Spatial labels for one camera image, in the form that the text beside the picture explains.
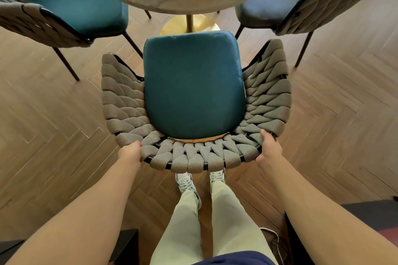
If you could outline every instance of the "wooden floor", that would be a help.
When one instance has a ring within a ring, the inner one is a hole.
[[[292,115],[281,137],[285,157],[338,203],[377,200],[398,192],[398,0],[363,0],[317,30],[300,67],[291,68]],[[234,9],[208,14],[235,33]],[[169,15],[130,9],[127,32],[142,49]],[[242,65],[275,35],[245,29]],[[306,35],[281,37],[293,67]],[[136,72],[142,60],[124,37],[62,52],[75,82],[50,47],[0,29],[0,240],[25,238],[116,161],[117,145],[102,117],[101,56],[115,52]],[[194,176],[203,206],[206,257],[212,253],[207,174]],[[227,172],[259,226],[279,231],[283,206],[254,163]],[[148,264],[180,197],[173,174],[143,165],[127,203],[123,228],[139,228]]]

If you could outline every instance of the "khaki trousers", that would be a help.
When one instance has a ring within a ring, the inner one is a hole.
[[[253,250],[278,264],[268,243],[234,192],[216,181],[212,191],[213,255]],[[182,194],[150,265],[192,265],[203,260],[197,198],[193,191]]]

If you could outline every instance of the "black metal chair frame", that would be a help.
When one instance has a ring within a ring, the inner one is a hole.
[[[262,58],[261,58],[261,57],[262,57],[262,55],[264,54],[266,48],[268,47],[268,44],[270,43],[270,41],[271,41],[271,40],[268,40],[268,41],[266,42],[266,44],[264,44],[264,46],[260,49],[260,51],[256,54],[256,56],[251,60],[250,64],[249,64],[247,67],[245,67],[245,68],[242,69],[242,72],[246,71],[246,69],[248,69],[249,67],[251,67],[252,65],[254,65],[256,62],[261,62],[261,61],[262,61]],[[115,56],[115,58],[117,59],[117,61],[118,61],[120,64],[122,64],[122,65],[124,65],[125,67],[127,67],[127,68],[133,73],[133,75],[137,78],[138,81],[140,81],[140,82],[143,82],[143,81],[144,81],[144,77],[137,76],[137,75],[135,74],[135,72],[134,72],[134,71],[133,71],[133,70],[132,70],[132,69],[119,57],[119,56],[117,56],[116,54],[113,54],[113,55]],[[286,75],[281,75],[281,78],[286,79],[287,76],[286,76]],[[122,132],[116,132],[114,135],[117,136],[117,135],[119,135],[120,133],[122,133]],[[233,131],[230,131],[229,133],[230,133],[231,135],[237,135],[237,134],[236,134],[235,132],[233,132]],[[276,138],[276,135],[275,135],[273,132],[270,132],[270,134],[271,134],[274,138]],[[246,134],[245,134],[245,136],[246,136],[249,140],[252,140],[252,139],[249,137],[249,135],[250,135],[250,133],[246,133]],[[157,142],[157,143],[155,144],[155,147],[160,148],[162,142],[163,142],[165,139],[167,139],[167,138],[168,138],[167,136],[162,137],[162,138],[161,138],[161,141],[160,141],[160,142]],[[258,145],[256,146],[256,149],[257,149],[257,151],[258,151],[259,153],[261,153],[261,151],[262,151],[262,146],[261,146],[260,144],[258,144]],[[149,157],[147,157],[147,158],[144,160],[144,162],[147,162],[147,163],[150,164],[151,161],[152,161],[152,159],[153,159],[153,157],[152,157],[152,156],[149,156]],[[241,161],[241,162],[245,162],[245,159],[244,159],[243,156],[241,156],[240,161]],[[167,165],[166,165],[166,170],[170,170],[171,167],[172,167],[172,162],[168,162]],[[204,165],[203,165],[203,171],[208,171],[208,169],[209,169],[208,163],[205,162]]]
[[[298,12],[297,10],[300,8],[301,4],[306,1],[306,0],[299,0],[296,5],[291,9],[291,11],[289,12],[289,14],[285,17],[285,19],[282,21],[282,23],[279,26],[276,27],[262,27],[262,26],[257,26],[257,27],[253,27],[253,26],[245,26],[242,23],[240,24],[238,31],[235,34],[235,38],[238,39],[240,34],[242,33],[244,28],[251,28],[251,29],[255,29],[255,28],[263,28],[263,29],[271,29],[273,32],[278,32],[285,24],[287,21],[289,21],[290,18],[292,18],[293,16],[299,16],[300,12]],[[301,52],[297,58],[297,62],[295,64],[295,67],[297,68],[300,65],[301,59],[304,56],[304,53],[308,47],[308,44],[310,43],[310,40],[312,38],[312,35],[314,34],[314,31],[310,31],[308,32],[308,35],[305,39],[304,45],[301,48]]]
[[[51,17],[53,20],[55,20],[57,23],[59,23],[61,26],[63,26],[67,31],[69,31],[70,33],[72,33],[74,36],[76,36],[77,38],[79,38],[80,40],[82,40],[83,42],[87,43],[87,44],[92,44],[93,41],[97,38],[101,38],[101,37],[96,37],[96,38],[92,38],[92,39],[87,39],[82,37],[82,35],[80,35],[75,29],[73,29],[70,25],[68,25],[65,21],[63,21],[60,17],[58,17],[57,15],[55,15],[53,12],[45,9],[45,8],[40,8],[40,12],[43,16],[48,16]],[[145,10],[145,13],[147,14],[149,19],[152,19],[152,16],[150,14],[150,12],[148,12],[147,10]],[[134,50],[137,52],[137,54],[139,54],[139,56],[141,58],[143,58],[143,54],[142,51],[139,49],[139,47],[135,44],[135,42],[132,40],[132,38],[129,36],[129,34],[127,34],[126,31],[120,33],[120,34],[115,34],[112,36],[104,36],[104,37],[116,37],[116,36],[120,36],[123,35],[126,40],[130,43],[130,45],[134,48]],[[69,62],[67,61],[67,59],[65,58],[65,56],[62,54],[62,52],[59,50],[58,47],[52,47],[52,49],[54,50],[54,52],[57,54],[57,56],[61,59],[62,63],[66,66],[66,68],[68,69],[68,71],[72,74],[72,76],[74,77],[74,79],[76,81],[80,81],[79,77],[77,76],[76,72],[73,70],[73,68],[71,67],[71,65],[69,64]]]

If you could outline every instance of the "black metal chair leg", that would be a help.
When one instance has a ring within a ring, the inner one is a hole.
[[[69,65],[68,61],[65,59],[64,55],[62,52],[59,50],[57,47],[52,48],[54,52],[57,54],[57,56],[61,59],[63,64],[67,67],[68,71],[72,74],[72,76],[75,78],[76,81],[80,81],[79,77],[77,76],[76,72],[73,70],[73,68]]]
[[[140,57],[143,59],[144,56],[142,54],[142,51],[138,48],[138,46],[134,43],[134,41],[130,38],[130,36],[127,34],[127,32],[123,33],[123,36],[127,39],[127,41],[131,44],[131,46],[135,49],[137,54],[140,55]]]
[[[310,43],[311,37],[314,34],[314,31],[308,33],[307,38],[304,41],[304,45],[302,46],[300,55],[298,56],[295,67],[297,68],[300,65],[301,59],[304,56],[305,50],[307,49],[308,44]]]
[[[236,39],[239,38],[239,36],[240,36],[240,34],[241,34],[241,32],[243,31],[244,28],[245,28],[245,27],[244,27],[243,25],[240,25],[240,26],[239,26],[238,31],[237,31],[236,34],[235,34],[235,38],[236,38]]]
[[[149,18],[149,19],[152,19],[152,16],[150,15],[150,12],[147,11],[147,10],[145,10],[145,12],[147,13],[148,18]]]

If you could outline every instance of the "gold table base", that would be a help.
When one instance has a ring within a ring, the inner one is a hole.
[[[220,30],[220,28],[218,27],[216,22],[214,22],[214,20],[205,15],[178,15],[167,21],[167,23],[163,26],[160,34],[175,35],[188,32],[190,33],[211,30]]]

